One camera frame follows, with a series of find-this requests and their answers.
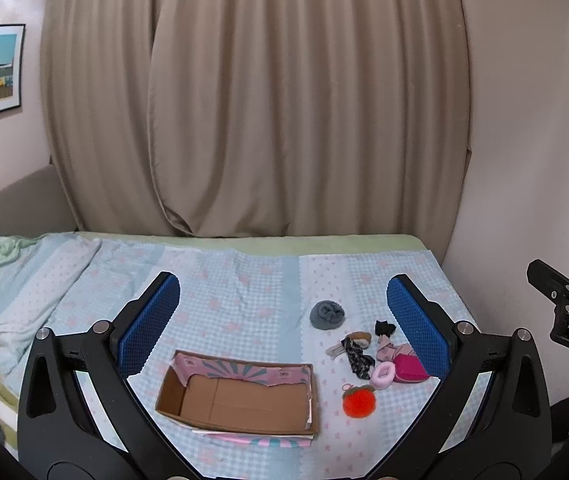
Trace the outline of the beige curtain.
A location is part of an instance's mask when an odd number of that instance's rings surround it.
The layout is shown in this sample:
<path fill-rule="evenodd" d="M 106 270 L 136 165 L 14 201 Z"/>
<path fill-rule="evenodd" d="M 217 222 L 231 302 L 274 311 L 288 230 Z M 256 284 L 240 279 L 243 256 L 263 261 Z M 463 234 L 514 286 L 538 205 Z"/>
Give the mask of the beige curtain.
<path fill-rule="evenodd" d="M 471 154 L 461 0 L 47 0 L 40 71 L 83 230 L 449 248 Z"/>

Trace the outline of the grey sock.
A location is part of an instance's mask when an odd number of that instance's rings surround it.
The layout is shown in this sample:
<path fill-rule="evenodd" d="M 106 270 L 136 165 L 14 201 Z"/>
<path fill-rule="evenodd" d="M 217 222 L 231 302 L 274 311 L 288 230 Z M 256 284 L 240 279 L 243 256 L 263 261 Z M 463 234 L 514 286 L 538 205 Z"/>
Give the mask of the grey sock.
<path fill-rule="evenodd" d="M 309 322 L 317 330 L 335 330 L 345 320 L 344 309 L 332 300 L 321 300 L 309 312 Z"/>

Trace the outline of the grey sofa backrest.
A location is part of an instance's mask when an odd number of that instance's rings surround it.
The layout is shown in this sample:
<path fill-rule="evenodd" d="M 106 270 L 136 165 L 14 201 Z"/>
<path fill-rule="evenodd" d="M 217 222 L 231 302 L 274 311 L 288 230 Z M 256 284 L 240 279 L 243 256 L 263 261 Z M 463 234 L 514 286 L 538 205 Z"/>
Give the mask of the grey sofa backrest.
<path fill-rule="evenodd" d="M 75 232 L 78 224 L 53 165 L 0 191 L 0 236 Z"/>

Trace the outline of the cardboard box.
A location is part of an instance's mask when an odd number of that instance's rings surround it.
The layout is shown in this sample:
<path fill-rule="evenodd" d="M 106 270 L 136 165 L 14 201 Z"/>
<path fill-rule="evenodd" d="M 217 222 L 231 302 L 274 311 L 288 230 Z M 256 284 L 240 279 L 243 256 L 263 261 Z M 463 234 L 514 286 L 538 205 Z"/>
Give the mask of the cardboard box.
<path fill-rule="evenodd" d="M 209 434 L 314 439 L 321 426 L 311 364 L 248 362 L 178 350 L 155 411 Z"/>

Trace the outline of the black cloth piece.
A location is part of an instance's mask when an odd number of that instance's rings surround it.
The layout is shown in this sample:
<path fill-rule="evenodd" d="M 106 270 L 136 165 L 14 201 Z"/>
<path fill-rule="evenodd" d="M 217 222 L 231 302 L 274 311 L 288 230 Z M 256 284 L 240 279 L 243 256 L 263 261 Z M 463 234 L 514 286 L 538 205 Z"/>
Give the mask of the black cloth piece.
<path fill-rule="evenodd" d="M 377 321 L 375 325 L 375 334 L 378 337 L 391 338 L 396 331 L 396 325 L 388 321 Z"/>

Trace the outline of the black patterned scrunchie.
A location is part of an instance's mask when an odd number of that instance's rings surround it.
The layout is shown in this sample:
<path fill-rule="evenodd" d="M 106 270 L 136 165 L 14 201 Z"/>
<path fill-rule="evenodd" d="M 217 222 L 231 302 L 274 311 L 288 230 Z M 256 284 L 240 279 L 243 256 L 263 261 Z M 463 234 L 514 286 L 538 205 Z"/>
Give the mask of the black patterned scrunchie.
<path fill-rule="evenodd" d="M 371 378 L 371 370 L 376 365 L 376 360 L 366 353 L 369 341 L 367 339 L 345 337 L 341 344 L 344 352 L 347 354 L 352 372 L 358 379 L 369 380 Z"/>

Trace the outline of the dusty pink socks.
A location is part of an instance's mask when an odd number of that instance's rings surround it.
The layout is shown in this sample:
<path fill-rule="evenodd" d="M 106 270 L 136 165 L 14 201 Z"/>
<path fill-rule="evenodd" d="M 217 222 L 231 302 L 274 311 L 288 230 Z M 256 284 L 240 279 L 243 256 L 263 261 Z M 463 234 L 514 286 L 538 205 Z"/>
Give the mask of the dusty pink socks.
<path fill-rule="evenodd" d="M 415 356 L 410 344 L 393 344 L 388 336 L 382 335 L 378 338 L 378 349 L 376 359 L 379 362 L 393 362 L 396 356 Z"/>

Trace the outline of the light blue checkered blanket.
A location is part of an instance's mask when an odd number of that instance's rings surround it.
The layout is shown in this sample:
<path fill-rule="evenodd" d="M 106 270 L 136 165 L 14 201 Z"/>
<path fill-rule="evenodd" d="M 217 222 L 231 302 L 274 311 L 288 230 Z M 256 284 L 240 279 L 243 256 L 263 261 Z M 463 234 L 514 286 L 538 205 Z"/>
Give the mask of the light blue checkered blanket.
<path fill-rule="evenodd" d="M 161 272 L 180 283 L 180 303 L 143 370 L 130 385 L 155 407 L 178 350 L 242 361 L 309 363 L 318 385 L 321 429 L 306 448 L 236 444 L 207 437 L 165 416 L 156 424 L 201 474 L 245 479 L 336 479 L 365 474 L 399 440 L 437 386 L 395 384 L 376 393 L 373 414 L 345 415 L 343 390 L 356 376 L 329 349 L 371 332 L 391 313 L 388 282 L 411 278 L 456 321 L 469 311 L 431 252 L 311 249 L 303 256 L 121 242 L 80 234 L 0 238 L 0 380 L 22 386 L 36 332 L 83 333 L 115 318 Z"/>

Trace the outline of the pink fluffy scrunchie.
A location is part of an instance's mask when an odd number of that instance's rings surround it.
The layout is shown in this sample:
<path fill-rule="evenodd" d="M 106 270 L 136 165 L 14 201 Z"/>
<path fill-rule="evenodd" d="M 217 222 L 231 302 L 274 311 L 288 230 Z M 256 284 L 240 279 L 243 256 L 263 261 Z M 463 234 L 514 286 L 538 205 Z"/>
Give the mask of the pink fluffy scrunchie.
<path fill-rule="evenodd" d="M 371 373 L 370 385 L 375 390 L 385 390 L 391 387 L 396 376 L 396 366 L 391 361 L 379 363 Z"/>

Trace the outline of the magenta pouch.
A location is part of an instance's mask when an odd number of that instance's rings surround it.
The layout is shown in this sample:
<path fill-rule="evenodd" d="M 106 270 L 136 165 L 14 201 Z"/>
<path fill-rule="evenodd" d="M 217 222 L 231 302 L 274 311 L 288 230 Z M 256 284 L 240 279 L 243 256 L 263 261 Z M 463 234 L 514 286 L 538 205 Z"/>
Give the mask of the magenta pouch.
<path fill-rule="evenodd" d="M 401 384 L 420 384 L 430 378 L 418 356 L 398 354 L 392 363 L 395 366 L 394 382 Z"/>

